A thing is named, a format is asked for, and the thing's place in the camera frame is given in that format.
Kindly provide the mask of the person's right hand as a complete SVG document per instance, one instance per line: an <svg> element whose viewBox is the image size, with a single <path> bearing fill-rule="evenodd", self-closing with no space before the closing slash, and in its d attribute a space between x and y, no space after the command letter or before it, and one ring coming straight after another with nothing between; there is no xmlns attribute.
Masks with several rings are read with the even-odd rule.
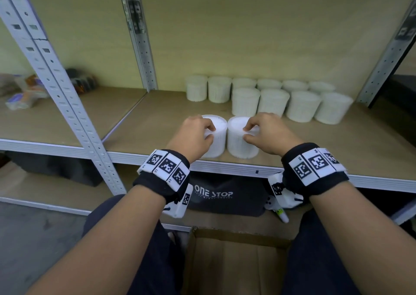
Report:
<svg viewBox="0 0 416 295"><path fill-rule="evenodd" d="M254 126L259 127L258 135L262 139L262 147L258 148L265 153L282 157L292 148L304 143L276 114L256 114L248 120L244 131L249 131Z"/></svg>

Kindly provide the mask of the person's left hand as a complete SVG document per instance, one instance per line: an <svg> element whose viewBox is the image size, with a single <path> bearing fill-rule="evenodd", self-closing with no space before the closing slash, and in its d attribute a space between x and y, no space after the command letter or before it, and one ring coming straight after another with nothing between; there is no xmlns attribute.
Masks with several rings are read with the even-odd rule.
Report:
<svg viewBox="0 0 416 295"><path fill-rule="evenodd" d="M203 118L201 115L188 117L171 138L166 149L180 153L192 164L199 160L211 146L211 144L203 144L206 129L216 130L210 119Z"/></svg>

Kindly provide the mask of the white cotton swab tub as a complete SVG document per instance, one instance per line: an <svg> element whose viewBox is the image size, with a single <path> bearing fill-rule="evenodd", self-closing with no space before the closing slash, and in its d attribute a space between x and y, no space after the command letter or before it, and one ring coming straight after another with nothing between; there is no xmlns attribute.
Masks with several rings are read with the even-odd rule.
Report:
<svg viewBox="0 0 416 295"><path fill-rule="evenodd" d="M224 118L218 115L205 114L202 115L202 117L210 119L216 128L215 131L211 131L209 129L205 130L204 137L213 135L214 139L209 150L202 156L202 158L217 158L223 154L226 148L228 123Z"/></svg>
<svg viewBox="0 0 416 295"><path fill-rule="evenodd" d="M258 147L243 139L244 135L256 136L259 134L258 126L244 131L249 119L250 117L232 117L227 122L227 150L232 156L240 159L251 159L259 153Z"/></svg>

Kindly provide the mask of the black marker wristband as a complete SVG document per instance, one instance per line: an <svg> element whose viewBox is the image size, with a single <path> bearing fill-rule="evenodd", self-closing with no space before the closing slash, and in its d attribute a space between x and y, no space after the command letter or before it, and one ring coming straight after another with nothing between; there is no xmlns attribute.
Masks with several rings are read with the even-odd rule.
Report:
<svg viewBox="0 0 416 295"><path fill-rule="evenodd" d="M306 142L282 158L284 187L304 198L317 196L349 181L346 168L326 149Z"/></svg>
<svg viewBox="0 0 416 295"><path fill-rule="evenodd" d="M162 196L166 203L177 203L189 184L190 162L177 151L156 149L138 169L133 186L143 186Z"/></svg>

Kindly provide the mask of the black box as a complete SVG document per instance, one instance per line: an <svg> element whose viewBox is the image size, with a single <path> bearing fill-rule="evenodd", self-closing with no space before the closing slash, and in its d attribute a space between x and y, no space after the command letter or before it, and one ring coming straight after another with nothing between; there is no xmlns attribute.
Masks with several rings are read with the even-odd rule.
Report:
<svg viewBox="0 0 416 295"><path fill-rule="evenodd" d="M371 102L370 108L381 98L403 109L416 120L416 75L389 76Z"/></svg>

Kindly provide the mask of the person's left forearm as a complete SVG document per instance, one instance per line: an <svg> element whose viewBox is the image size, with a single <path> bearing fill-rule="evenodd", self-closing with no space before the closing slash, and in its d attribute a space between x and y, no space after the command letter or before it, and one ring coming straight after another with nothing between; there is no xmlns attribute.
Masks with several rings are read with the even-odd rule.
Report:
<svg viewBox="0 0 416 295"><path fill-rule="evenodd" d="M126 295L165 204L134 186L26 295Z"/></svg>

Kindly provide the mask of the brown cardboard box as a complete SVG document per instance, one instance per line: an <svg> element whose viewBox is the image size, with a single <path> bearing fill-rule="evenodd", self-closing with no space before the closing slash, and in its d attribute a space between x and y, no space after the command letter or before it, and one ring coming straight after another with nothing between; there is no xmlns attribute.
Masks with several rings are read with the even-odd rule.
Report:
<svg viewBox="0 0 416 295"><path fill-rule="evenodd" d="M292 241L194 227L181 295L280 295Z"/></svg>

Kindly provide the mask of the orange snack packet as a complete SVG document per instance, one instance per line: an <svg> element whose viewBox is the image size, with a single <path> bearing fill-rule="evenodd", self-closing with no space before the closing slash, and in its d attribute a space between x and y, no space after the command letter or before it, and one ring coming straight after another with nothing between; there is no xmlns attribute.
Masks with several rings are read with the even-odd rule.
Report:
<svg viewBox="0 0 416 295"><path fill-rule="evenodd" d="M27 91L47 92L44 84L36 74L24 77L24 82Z"/></svg>

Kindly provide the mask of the person's right leg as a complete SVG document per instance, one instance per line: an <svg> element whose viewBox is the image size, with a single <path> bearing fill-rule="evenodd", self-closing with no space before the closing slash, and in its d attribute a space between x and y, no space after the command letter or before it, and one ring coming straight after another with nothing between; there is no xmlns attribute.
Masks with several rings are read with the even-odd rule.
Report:
<svg viewBox="0 0 416 295"><path fill-rule="evenodd" d="M314 209L289 248L281 295L361 295Z"/></svg>

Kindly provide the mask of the white plastic packet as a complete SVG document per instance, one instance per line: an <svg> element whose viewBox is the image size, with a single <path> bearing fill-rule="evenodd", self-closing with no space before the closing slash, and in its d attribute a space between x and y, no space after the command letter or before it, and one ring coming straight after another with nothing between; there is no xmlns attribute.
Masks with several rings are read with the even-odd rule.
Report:
<svg viewBox="0 0 416 295"><path fill-rule="evenodd" d="M31 108L37 100L47 99L49 97L50 96L46 91L28 90L15 93L6 100L5 105L9 110L12 111L28 109Z"/></svg>

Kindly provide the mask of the dark snack packets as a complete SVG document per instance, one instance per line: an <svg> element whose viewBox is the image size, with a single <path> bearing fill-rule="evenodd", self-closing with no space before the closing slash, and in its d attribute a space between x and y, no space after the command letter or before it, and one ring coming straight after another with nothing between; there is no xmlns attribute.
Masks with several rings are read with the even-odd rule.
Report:
<svg viewBox="0 0 416 295"><path fill-rule="evenodd" d="M76 68L66 68L65 72L78 95L91 92L99 86L93 75L87 74Z"/></svg>

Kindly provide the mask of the person's left leg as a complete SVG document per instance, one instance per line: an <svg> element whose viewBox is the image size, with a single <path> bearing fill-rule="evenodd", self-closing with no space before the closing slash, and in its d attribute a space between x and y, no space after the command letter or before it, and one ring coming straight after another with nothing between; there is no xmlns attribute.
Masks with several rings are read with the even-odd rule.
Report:
<svg viewBox="0 0 416 295"><path fill-rule="evenodd" d="M124 197L102 203L86 220L83 237ZM151 236L142 262L126 295L180 295L183 284L184 253L169 237L160 221Z"/></svg>

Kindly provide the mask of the group of white swab containers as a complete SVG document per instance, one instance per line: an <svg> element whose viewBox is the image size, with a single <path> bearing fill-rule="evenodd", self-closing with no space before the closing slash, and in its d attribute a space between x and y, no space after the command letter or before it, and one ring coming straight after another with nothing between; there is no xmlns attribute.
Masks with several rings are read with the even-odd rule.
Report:
<svg viewBox="0 0 416 295"><path fill-rule="evenodd" d="M353 104L351 97L335 92L329 83L295 80L191 75L185 78L185 93L199 111L216 109L237 117L266 112L298 123L315 119L339 124Z"/></svg>

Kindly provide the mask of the grey perforated shelf upright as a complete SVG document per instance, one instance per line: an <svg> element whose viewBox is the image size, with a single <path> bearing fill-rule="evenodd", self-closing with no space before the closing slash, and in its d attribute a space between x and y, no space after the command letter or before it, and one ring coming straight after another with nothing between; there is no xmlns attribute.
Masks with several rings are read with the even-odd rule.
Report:
<svg viewBox="0 0 416 295"><path fill-rule="evenodd" d="M29 0L0 0L0 17L111 193L126 194L125 186Z"/></svg>
<svg viewBox="0 0 416 295"><path fill-rule="evenodd" d="M142 0L121 0L143 88L158 90Z"/></svg>
<svg viewBox="0 0 416 295"><path fill-rule="evenodd" d="M416 42L416 0L410 6L388 42L381 57L364 83L356 101L371 108L384 83L397 70Z"/></svg>

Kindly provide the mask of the black bag with white print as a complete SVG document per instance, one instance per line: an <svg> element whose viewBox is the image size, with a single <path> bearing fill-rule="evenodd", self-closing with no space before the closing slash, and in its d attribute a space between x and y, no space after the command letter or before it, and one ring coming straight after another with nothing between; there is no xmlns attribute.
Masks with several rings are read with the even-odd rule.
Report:
<svg viewBox="0 0 416 295"><path fill-rule="evenodd" d="M193 186L188 208L214 214L260 217L271 194L264 178L190 172Z"/></svg>

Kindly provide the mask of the grey metal shelf beam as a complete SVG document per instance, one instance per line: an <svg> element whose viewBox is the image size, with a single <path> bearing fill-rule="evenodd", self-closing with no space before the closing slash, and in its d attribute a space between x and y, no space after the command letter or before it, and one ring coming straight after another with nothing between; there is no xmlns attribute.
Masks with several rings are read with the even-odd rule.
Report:
<svg viewBox="0 0 416 295"><path fill-rule="evenodd" d="M73 158L89 158L86 150L78 146L66 146L30 141L0 139L0 150L20 151L32 154L45 154ZM108 157L113 163L139 166L146 155L126 154L108 151ZM218 161L198 160L191 164L190 169L197 172L222 173L245 177L268 177L281 168L277 164L272 166L259 166L252 164L226 163ZM350 181L358 188L371 188L385 191L398 191L416 194L416 181L396 178L368 177L349 174Z"/></svg>
<svg viewBox="0 0 416 295"><path fill-rule="evenodd" d="M38 202L7 198L7 197L0 197L0 202L16 204L16 205L26 206L26 207L31 207L31 208L40 208L40 209L61 212L61 213L76 214L80 216L87 216L91 214L91 211L89 210L69 208L69 207L58 206L58 205L53 205L53 204L38 203ZM162 223L162 225L167 230L176 230L176 231L186 232L186 233L190 233L192 230L192 227L189 227L189 226L166 224L166 223Z"/></svg>

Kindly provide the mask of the person's leg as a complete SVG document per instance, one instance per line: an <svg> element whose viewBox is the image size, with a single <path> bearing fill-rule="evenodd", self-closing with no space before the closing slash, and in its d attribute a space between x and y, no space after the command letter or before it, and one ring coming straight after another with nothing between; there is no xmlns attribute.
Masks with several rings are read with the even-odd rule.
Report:
<svg viewBox="0 0 416 295"><path fill-rule="evenodd" d="M361 295L314 209L289 248L281 295Z"/></svg>
<svg viewBox="0 0 416 295"><path fill-rule="evenodd" d="M102 203L86 220L83 237L124 197ZM160 221L151 236L142 262L126 295L180 295L183 284L184 253L169 237Z"/></svg>

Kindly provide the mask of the person's right forearm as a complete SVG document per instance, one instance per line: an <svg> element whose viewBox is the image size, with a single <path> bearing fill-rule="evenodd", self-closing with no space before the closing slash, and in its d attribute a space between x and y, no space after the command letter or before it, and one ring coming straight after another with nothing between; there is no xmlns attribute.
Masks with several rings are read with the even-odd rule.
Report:
<svg viewBox="0 0 416 295"><path fill-rule="evenodd" d="M416 240L350 182L310 196L362 295L416 295Z"/></svg>

